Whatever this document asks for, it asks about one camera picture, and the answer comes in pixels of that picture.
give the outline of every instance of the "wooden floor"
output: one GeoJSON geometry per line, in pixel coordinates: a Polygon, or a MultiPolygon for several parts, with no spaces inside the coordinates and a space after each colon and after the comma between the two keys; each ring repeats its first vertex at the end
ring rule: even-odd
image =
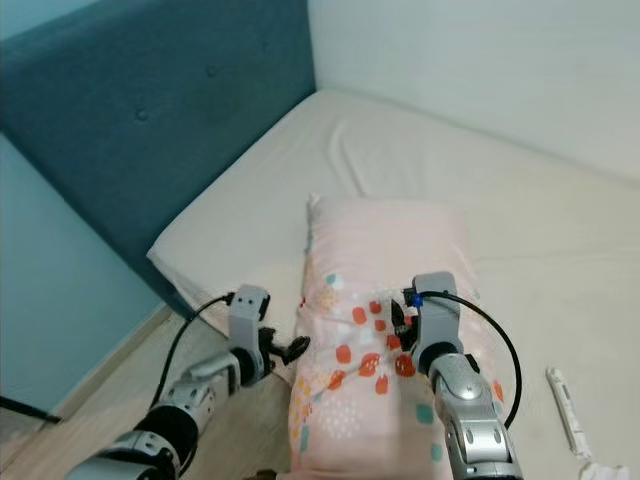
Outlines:
{"type": "MultiPolygon", "coordinates": [[[[174,315],[156,329],[72,418],[31,438],[21,437],[2,480],[63,479],[74,465],[130,430],[149,406],[181,324],[182,319],[174,315]]],[[[220,335],[202,322],[194,323],[176,352],[169,381],[189,364],[222,348],[220,335]]],[[[240,392],[214,416],[182,478],[239,480],[260,468],[286,471],[289,393],[290,387],[275,375],[240,392]]]]}

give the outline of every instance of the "white bed sheet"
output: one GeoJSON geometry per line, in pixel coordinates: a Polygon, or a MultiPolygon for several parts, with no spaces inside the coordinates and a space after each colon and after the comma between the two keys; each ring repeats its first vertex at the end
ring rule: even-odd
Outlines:
{"type": "MultiPolygon", "coordinates": [[[[241,283],[266,287],[268,321],[286,342],[312,192],[460,206],[484,305],[522,362],[524,398],[512,432],[526,478],[578,478],[582,465],[569,452],[547,366],[564,372],[596,459],[639,474],[638,185],[423,114],[321,91],[184,210],[149,257],[194,306],[241,283]]],[[[398,248],[411,230],[399,232],[398,248]]],[[[208,317],[216,325],[223,318],[208,317]]]]}

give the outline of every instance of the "light blue wall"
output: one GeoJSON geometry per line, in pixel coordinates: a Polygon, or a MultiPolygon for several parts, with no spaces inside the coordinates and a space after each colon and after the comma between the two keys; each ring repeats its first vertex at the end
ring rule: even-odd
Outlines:
{"type": "MultiPolygon", "coordinates": [[[[94,1],[0,0],[0,39],[94,1]]],[[[0,215],[0,388],[51,410],[160,299],[1,135],[0,215]]]]}

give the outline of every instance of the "baseboard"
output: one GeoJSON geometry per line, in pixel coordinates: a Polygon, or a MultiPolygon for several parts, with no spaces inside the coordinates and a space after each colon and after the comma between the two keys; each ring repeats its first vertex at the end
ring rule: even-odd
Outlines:
{"type": "Polygon", "coordinates": [[[142,322],[142,325],[114,348],[104,361],[94,368],[73,392],[53,410],[54,414],[62,418],[69,418],[73,415],[98,387],[109,378],[124,359],[136,350],[149,334],[167,320],[172,313],[171,307],[164,302],[158,305],[151,315],[142,322]]]}

